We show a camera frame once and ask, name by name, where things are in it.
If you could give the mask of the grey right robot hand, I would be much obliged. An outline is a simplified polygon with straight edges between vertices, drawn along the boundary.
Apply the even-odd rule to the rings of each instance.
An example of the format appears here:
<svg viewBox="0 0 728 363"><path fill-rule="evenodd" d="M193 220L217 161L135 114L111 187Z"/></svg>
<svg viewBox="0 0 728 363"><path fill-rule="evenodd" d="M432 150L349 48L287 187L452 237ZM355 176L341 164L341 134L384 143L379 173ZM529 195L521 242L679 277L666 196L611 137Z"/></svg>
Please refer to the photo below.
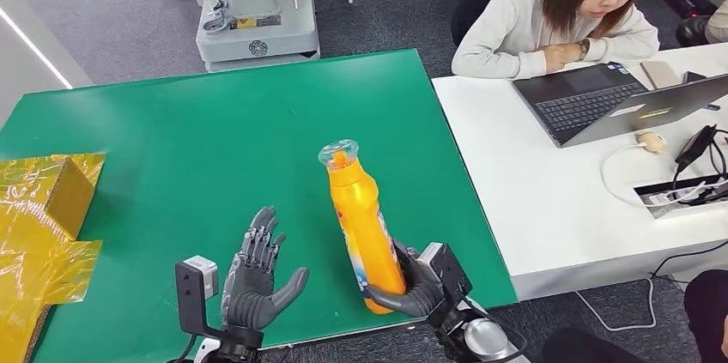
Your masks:
<svg viewBox="0 0 728 363"><path fill-rule="evenodd" d="M415 249L407 248L396 239L393 244L406 283L404 293L386 292L374 285L367 286L365 293L378 306L413 318L427 317L445 297L441 284L417 262Z"/></svg>

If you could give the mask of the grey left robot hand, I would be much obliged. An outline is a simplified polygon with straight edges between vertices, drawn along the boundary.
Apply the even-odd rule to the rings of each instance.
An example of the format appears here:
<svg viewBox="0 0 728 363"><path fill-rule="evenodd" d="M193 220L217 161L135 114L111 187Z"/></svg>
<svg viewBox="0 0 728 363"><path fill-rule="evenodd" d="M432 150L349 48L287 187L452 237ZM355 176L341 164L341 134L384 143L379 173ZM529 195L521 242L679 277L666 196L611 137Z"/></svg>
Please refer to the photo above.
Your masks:
<svg viewBox="0 0 728 363"><path fill-rule="evenodd" d="M285 285L275 288L276 261L285 239L284 233L273 236L277 224L273 206L262 207L252 218L224 281L224 324L261 331L304 291L309 277L306 267L296 269Z"/></svg>

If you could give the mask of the person's hand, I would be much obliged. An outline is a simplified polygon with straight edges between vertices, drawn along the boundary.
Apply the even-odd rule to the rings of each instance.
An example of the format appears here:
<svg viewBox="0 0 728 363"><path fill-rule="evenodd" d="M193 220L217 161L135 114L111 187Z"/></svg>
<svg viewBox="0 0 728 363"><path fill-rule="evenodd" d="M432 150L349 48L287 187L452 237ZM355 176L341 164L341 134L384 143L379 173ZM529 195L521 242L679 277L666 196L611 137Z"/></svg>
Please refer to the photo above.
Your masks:
<svg viewBox="0 0 728 363"><path fill-rule="evenodd" d="M547 74L561 70L568 64L578 62L582 55L581 46L576 43L547 45L542 51Z"/></svg>

